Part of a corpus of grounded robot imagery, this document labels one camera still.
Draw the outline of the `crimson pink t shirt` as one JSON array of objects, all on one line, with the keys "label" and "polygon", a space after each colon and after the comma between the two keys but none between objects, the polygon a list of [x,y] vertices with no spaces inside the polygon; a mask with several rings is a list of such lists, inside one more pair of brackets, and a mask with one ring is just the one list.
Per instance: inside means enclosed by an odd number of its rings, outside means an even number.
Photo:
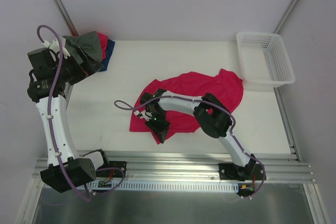
[{"label": "crimson pink t shirt", "polygon": [[[242,79],[234,72],[225,69],[221,69],[213,77],[198,72],[188,72],[162,81],[154,79],[141,94],[146,92],[153,94],[157,89],[193,97],[211,93],[229,112],[233,112],[239,106],[244,95]],[[166,118],[171,124],[167,138],[176,133],[194,133],[199,128],[197,120],[187,114],[168,111]]]}]

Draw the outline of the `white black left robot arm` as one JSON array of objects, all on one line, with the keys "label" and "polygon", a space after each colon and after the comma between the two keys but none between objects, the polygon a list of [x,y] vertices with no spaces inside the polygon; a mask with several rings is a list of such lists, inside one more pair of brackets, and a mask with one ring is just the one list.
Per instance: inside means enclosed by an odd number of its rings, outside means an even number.
[{"label": "white black left robot arm", "polygon": [[96,174],[104,176],[110,170],[102,149],[80,156],[71,139],[66,115],[66,85],[74,85],[103,67],[80,47],[76,47],[76,51],[81,63],[73,56],[62,57],[49,48],[27,54],[33,67],[29,72],[27,93],[39,111],[48,148],[48,167],[40,176],[45,184],[60,193],[92,182]]}]

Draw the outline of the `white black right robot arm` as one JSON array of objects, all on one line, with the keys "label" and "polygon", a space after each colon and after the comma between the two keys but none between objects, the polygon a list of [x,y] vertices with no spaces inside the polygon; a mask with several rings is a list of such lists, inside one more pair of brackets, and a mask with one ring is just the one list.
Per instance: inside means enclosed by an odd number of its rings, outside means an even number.
[{"label": "white black right robot arm", "polygon": [[145,120],[145,125],[154,133],[160,143],[168,138],[172,121],[166,119],[168,111],[193,116],[203,132],[218,139],[229,152],[232,162],[220,165],[220,178],[238,181],[256,178],[255,172],[261,168],[254,154],[245,150],[233,135],[235,119],[228,109],[211,93],[202,97],[190,97],[158,89],[156,93],[144,93],[140,99],[142,111],[133,114]]}]

